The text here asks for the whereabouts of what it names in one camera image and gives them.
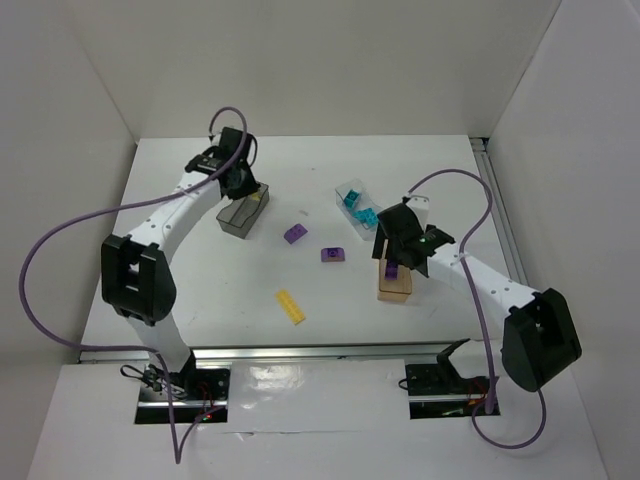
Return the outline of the clear plastic container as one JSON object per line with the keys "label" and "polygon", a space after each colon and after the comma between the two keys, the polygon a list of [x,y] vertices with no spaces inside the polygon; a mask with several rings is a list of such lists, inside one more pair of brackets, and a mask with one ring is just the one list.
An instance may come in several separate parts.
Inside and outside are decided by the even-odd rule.
{"label": "clear plastic container", "polygon": [[[343,204],[343,198],[351,189],[358,191],[361,194],[361,197],[356,208],[353,210],[348,210]],[[378,218],[378,214],[382,211],[382,208],[378,204],[376,204],[369,195],[365,184],[360,179],[352,179],[337,186],[334,189],[334,192],[337,207],[346,217],[350,225],[355,229],[356,233],[364,241],[373,241],[375,238],[377,226],[374,228],[367,228],[364,223],[360,223],[353,217],[353,213],[355,211],[372,208],[376,212]]]}

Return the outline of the teal curved lego brick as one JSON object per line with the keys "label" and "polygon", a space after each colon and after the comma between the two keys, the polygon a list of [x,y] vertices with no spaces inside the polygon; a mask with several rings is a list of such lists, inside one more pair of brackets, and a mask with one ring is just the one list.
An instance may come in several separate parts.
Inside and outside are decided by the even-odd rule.
{"label": "teal curved lego brick", "polygon": [[348,209],[348,210],[353,210],[356,208],[359,200],[360,200],[361,194],[356,191],[351,189],[343,198],[343,204],[344,206]]}

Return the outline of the purple lego brick with hole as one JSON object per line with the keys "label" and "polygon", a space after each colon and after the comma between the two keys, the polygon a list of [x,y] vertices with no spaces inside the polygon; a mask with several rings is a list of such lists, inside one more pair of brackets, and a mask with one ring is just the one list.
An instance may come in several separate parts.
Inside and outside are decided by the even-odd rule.
{"label": "purple lego brick with hole", "polygon": [[323,263],[344,262],[345,251],[342,247],[327,247],[321,250],[321,261]]}

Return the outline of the purple square lego brick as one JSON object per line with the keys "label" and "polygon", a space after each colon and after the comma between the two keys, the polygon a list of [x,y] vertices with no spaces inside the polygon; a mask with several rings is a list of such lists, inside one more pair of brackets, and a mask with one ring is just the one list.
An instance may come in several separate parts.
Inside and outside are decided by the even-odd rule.
{"label": "purple square lego brick", "polygon": [[385,265],[384,278],[388,281],[395,281],[399,276],[399,265],[395,262],[388,261]]}

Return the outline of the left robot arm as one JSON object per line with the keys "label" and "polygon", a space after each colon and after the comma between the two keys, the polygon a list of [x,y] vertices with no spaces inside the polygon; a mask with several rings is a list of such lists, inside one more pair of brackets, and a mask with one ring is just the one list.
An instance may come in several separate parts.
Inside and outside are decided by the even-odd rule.
{"label": "left robot arm", "polygon": [[172,316],[177,299],[170,263],[191,230],[223,198],[241,200],[259,191],[248,160],[257,140],[231,127],[196,155],[171,193],[146,220],[101,246],[101,294],[125,318],[143,346],[152,349],[157,378],[168,367],[171,384],[184,389],[196,368],[192,349]]}

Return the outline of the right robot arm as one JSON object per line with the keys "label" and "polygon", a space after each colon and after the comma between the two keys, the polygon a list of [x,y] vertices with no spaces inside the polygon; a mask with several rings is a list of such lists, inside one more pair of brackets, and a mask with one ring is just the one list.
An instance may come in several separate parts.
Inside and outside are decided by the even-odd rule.
{"label": "right robot arm", "polygon": [[536,392],[580,358],[582,348],[560,292],[519,284],[461,251],[453,237],[422,220],[414,203],[405,198],[378,214],[372,257],[416,271],[479,304],[485,321],[502,335],[499,341],[452,343],[438,358],[447,373],[464,379],[489,377],[490,348],[495,376]]}

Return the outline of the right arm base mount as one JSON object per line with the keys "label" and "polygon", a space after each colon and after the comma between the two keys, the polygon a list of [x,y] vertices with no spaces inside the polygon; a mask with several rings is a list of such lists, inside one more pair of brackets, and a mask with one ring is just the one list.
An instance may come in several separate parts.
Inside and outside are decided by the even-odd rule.
{"label": "right arm base mount", "polygon": [[468,342],[464,339],[448,345],[434,360],[405,365],[405,376],[397,385],[408,394],[412,420],[471,417],[484,403],[489,379],[463,378],[450,361],[451,355]]}

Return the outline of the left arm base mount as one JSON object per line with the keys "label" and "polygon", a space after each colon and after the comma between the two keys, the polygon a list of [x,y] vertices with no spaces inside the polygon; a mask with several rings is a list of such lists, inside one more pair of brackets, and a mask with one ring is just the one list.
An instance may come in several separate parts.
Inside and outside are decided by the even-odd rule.
{"label": "left arm base mount", "polygon": [[[152,366],[141,370],[127,364],[120,367],[120,374],[140,383],[134,423],[168,424],[168,386],[161,375]],[[230,375],[229,368],[196,368],[184,386],[172,385],[175,422],[190,424],[202,415],[202,423],[226,423]]]}

